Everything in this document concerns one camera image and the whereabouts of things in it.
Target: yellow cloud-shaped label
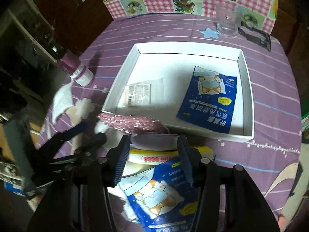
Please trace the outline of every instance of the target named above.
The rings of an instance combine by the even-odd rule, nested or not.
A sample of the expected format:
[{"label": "yellow cloud-shaped label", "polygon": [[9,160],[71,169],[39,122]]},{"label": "yellow cloud-shaped label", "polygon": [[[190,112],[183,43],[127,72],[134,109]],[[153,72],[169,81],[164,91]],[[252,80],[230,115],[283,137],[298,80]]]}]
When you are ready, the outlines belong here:
[{"label": "yellow cloud-shaped label", "polygon": [[179,212],[182,215],[190,215],[194,214],[196,209],[197,209],[197,201],[185,205],[183,209],[179,210]]},{"label": "yellow cloud-shaped label", "polygon": [[218,97],[218,103],[221,105],[229,105],[232,103],[232,99],[229,99],[227,97]]}]

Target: purple bottle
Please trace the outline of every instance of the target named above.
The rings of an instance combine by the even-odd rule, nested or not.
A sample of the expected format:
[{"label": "purple bottle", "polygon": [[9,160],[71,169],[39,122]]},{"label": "purple bottle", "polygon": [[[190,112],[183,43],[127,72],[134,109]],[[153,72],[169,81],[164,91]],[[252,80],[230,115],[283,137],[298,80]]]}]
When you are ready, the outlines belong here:
[{"label": "purple bottle", "polygon": [[53,47],[53,51],[58,54],[59,66],[78,84],[85,87],[93,80],[93,73],[85,66],[79,58],[69,50],[58,51]]}]

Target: purple fabric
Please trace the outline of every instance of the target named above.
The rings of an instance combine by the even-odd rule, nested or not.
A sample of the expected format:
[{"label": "purple fabric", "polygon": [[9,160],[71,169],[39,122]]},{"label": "purple fabric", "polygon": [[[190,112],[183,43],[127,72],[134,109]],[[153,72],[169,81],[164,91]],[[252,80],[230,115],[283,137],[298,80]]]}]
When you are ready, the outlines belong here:
[{"label": "purple fabric", "polygon": [[[214,150],[219,165],[232,167],[242,164],[253,178],[262,193],[267,192],[277,175],[289,164],[298,162],[301,143],[301,122],[299,95],[288,59],[278,40],[272,38],[271,52],[247,41],[238,35],[236,38],[205,39],[200,30],[216,24],[203,16],[180,14],[147,14],[135,18],[115,20],[88,47],[80,57],[95,74],[95,80],[86,88],[73,84],[74,103],[82,98],[90,98],[96,108],[87,121],[89,131],[84,138],[93,135],[97,122],[96,115],[106,98],[109,89],[122,63],[135,43],[155,41],[187,41],[218,44],[243,50],[245,55],[254,98],[255,133],[254,139],[246,143],[221,141],[211,138],[191,139],[193,144],[206,144]],[[51,119],[52,106],[48,116]],[[66,114],[61,115],[55,125],[51,125],[52,135],[70,128]],[[39,144],[47,140],[43,131]],[[68,155],[71,150],[65,144],[57,156]],[[266,197],[277,217],[285,205],[293,180],[279,183]],[[139,225],[124,221],[120,213],[121,202],[112,197],[115,219],[119,231],[142,231]],[[224,201],[221,205],[224,212]]]}]

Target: blue and white package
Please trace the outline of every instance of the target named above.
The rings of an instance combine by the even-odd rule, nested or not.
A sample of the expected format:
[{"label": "blue and white package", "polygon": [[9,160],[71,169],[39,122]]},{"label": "blue and white package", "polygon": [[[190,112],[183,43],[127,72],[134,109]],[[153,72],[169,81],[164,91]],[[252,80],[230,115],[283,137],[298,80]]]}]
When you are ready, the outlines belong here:
[{"label": "blue and white package", "polygon": [[177,118],[229,133],[236,98],[236,77],[195,66]]},{"label": "blue and white package", "polygon": [[200,190],[186,182],[179,158],[122,178],[119,187],[146,232],[190,230]]}]

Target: dark floor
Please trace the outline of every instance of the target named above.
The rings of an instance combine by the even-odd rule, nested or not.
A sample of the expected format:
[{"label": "dark floor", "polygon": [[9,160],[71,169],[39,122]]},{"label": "dark floor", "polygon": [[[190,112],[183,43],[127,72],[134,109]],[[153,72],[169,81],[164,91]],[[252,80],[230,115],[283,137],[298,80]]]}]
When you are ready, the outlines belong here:
[{"label": "dark floor", "polygon": [[4,189],[0,181],[0,231],[26,231],[33,212],[26,199]]}]

